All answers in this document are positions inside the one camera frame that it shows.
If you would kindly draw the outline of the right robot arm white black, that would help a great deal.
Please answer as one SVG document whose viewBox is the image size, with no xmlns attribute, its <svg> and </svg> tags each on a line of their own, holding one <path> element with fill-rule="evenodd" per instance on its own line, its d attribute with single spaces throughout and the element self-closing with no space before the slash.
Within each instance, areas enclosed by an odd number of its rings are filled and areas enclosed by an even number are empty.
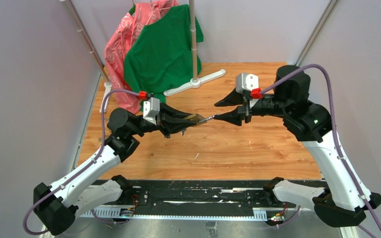
<svg viewBox="0 0 381 238">
<path fill-rule="evenodd" d="M 258 77 L 242 73 L 234 90 L 216 106 L 232 106 L 215 116 L 237 126 L 254 116 L 281 118 L 286 129 L 309 151 L 326 181 L 326 187 L 310 187 L 276 177 L 263 187 L 266 205 L 293 203 L 313 210 L 327 225 L 354 227 L 366 211 L 381 205 L 381 195 L 371 192 L 359 179 L 339 143 L 333 108 L 309 100 L 310 76 L 295 65 L 278 68 L 274 84 L 261 90 Z"/>
</svg>

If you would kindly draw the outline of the brass padlock with steel shackle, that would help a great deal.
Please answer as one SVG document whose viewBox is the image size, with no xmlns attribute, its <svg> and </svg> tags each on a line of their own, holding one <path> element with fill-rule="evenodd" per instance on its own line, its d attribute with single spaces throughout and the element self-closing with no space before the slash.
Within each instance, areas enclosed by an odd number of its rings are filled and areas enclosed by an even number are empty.
<svg viewBox="0 0 381 238">
<path fill-rule="evenodd" d="M 203 116 L 201 116 L 200 114 L 191 114 L 191 115 L 185 117 L 184 119 L 195 122 L 196 124 L 194 126 L 199 126 L 199 125 L 205 123 L 203 121 L 205 118 Z"/>
</svg>

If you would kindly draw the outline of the silver key bunch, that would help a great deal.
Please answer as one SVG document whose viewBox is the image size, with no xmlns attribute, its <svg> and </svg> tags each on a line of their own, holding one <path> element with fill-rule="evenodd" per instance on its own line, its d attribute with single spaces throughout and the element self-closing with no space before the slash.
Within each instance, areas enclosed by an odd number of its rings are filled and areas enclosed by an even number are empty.
<svg viewBox="0 0 381 238">
<path fill-rule="evenodd" d="M 218 114 L 209 116 L 209 117 L 207 117 L 207 118 L 204 118 L 204 119 L 200 120 L 199 123 L 206 123 L 206 122 L 208 122 L 209 120 L 214 119 L 216 116 L 218 116 Z"/>
</svg>

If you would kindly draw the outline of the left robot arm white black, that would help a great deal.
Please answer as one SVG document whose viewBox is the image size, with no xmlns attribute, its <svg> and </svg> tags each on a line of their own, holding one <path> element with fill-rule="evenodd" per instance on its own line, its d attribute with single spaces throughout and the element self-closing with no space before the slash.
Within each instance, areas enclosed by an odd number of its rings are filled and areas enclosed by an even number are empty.
<svg viewBox="0 0 381 238">
<path fill-rule="evenodd" d="M 82 214 L 108 202 L 128 204 L 132 185 L 123 176 L 115 176 L 104 184 L 91 187 L 107 170 L 133 154 L 140 142 L 134 137 L 160 131 L 166 138 L 188 127 L 196 126 L 192 114 L 176 110 L 165 103 L 156 103 L 137 116 L 123 108 L 113 110 L 106 127 L 110 135 L 84 163 L 59 180 L 43 182 L 33 190 L 30 212 L 41 220 L 46 231 L 57 236 L 65 232 Z"/>
</svg>

